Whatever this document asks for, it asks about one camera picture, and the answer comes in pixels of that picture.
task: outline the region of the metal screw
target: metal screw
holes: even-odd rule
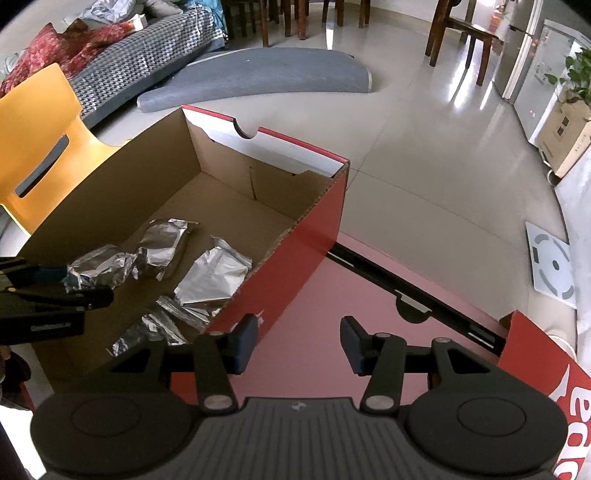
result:
[[[372,395],[365,399],[365,405],[372,410],[389,410],[394,406],[394,400],[387,395]]]
[[[203,405],[209,410],[226,410],[232,406],[232,399],[227,395],[209,395]]]

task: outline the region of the white appliance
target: white appliance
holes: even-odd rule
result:
[[[561,90],[560,86],[551,85],[545,74],[567,77],[564,59],[574,56],[582,47],[591,48],[591,41],[583,34],[551,20],[544,21],[540,44],[514,104],[531,144],[537,146],[538,134]]]

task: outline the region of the yellow chair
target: yellow chair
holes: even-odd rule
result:
[[[89,174],[120,147],[100,142],[80,120],[82,106],[54,63],[0,99],[0,205],[31,235]],[[57,141],[69,143],[22,198],[15,189]]]

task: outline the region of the black rail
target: black rail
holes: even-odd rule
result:
[[[432,317],[495,355],[503,351],[502,336],[344,245],[336,242],[326,256],[394,295],[398,313],[406,321],[421,323]]]

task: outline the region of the cardboard packaging box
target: cardboard packaging box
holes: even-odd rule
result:
[[[591,378],[522,313],[514,312],[501,323],[510,328],[498,366],[548,395],[562,409],[569,432],[554,476],[574,480],[591,447]]]
[[[564,177],[591,144],[591,109],[583,101],[557,102],[548,116],[538,145],[557,177]]]
[[[228,331],[255,313],[265,335],[336,240],[348,172],[338,155],[264,128],[248,138],[233,118],[191,107],[127,143],[54,210],[20,255],[63,265],[106,244],[133,251],[152,219],[200,225],[171,278],[130,280],[110,307],[86,315],[84,335],[34,345],[54,390],[109,360],[106,348],[144,306],[173,292],[211,248],[211,235],[253,259],[211,329]],[[195,336],[178,326],[189,341]]]

